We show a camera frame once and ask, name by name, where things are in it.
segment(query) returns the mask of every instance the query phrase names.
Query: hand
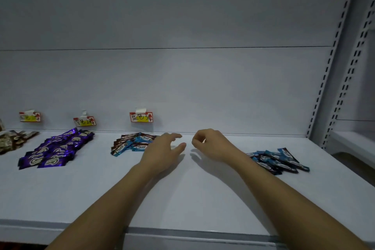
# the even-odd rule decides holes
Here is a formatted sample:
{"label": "hand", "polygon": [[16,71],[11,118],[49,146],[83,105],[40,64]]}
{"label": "hand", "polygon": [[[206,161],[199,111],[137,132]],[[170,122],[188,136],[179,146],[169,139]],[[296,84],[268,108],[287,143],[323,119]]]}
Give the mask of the hand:
{"label": "hand", "polygon": [[171,149],[171,142],[181,137],[179,133],[165,133],[158,136],[145,149],[139,164],[150,168],[155,175],[166,170],[177,161],[178,156],[186,148],[186,143],[183,142]]}
{"label": "hand", "polygon": [[197,131],[191,143],[209,158],[225,163],[234,153],[242,153],[221,132],[213,129]]}

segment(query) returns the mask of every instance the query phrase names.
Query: price tag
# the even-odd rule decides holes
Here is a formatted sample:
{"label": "price tag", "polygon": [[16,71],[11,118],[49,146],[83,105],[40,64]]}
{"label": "price tag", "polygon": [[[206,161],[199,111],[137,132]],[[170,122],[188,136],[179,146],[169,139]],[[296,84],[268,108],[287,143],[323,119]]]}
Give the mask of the price tag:
{"label": "price tag", "polygon": [[137,114],[137,113],[129,113],[130,114],[130,121],[131,122],[154,122],[154,118],[152,116],[152,112]]}
{"label": "price tag", "polygon": [[88,125],[96,125],[93,116],[85,116],[79,118],[73,118],[76,127],[87,127]]}
{"label": "price tag", "polygon": [[20,112],[21,122],[40,122],[40,113],[33,112],[31,114],[26,114],[25,112]]}

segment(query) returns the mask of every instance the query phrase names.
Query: forearm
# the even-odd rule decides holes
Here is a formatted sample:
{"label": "forearm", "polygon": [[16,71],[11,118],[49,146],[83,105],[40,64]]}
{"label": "forearm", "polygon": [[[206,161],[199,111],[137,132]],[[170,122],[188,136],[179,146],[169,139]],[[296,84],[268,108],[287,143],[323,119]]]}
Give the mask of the forearm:
{"label": "forearm", "polygon": [[132,167],[124,178],[82,213],[47,249],[113,249],[133,201],[153,175],[143,165]]}
{"label": "forearm", "polygon": [[246,154],[232,154],[236,170],[268,215],[281,239],[293,249],[368,249],[337,220]]}

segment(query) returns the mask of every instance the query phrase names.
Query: left hand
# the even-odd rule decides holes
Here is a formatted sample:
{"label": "left hand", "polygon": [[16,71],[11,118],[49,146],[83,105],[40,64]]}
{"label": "left hand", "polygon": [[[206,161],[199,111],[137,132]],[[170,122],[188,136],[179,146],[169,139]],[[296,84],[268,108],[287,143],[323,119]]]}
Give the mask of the left hand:
{"label": "left hand", "polygon": [[155,175],[166,170],[177,161],[178,156],[186,148],[186,143],[183,142],[171,149],[171,142],[181,137],[179,133],[165,133],[158,136],[145,149],[139,164],[150,168]]}

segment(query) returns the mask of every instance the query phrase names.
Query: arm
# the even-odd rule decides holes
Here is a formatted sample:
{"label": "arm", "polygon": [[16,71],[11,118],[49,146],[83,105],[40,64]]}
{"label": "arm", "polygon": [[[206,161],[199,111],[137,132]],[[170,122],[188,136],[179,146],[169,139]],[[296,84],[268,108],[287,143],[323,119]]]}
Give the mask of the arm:
{"label": "arm", "polygon": [[171,142],[176,138],[181,138],[181,135],[158,136],[144,151],[141,162],[70,224],[47,249],[114,249],[137,195],[154,176],[175,163],[184,151],[186,143],[171,150]]}
{"label": "arm", "polygon": [[369,249],[324,210],[258,166],[219,131],[200,130],[192,144],[237,171],[289,249]]}

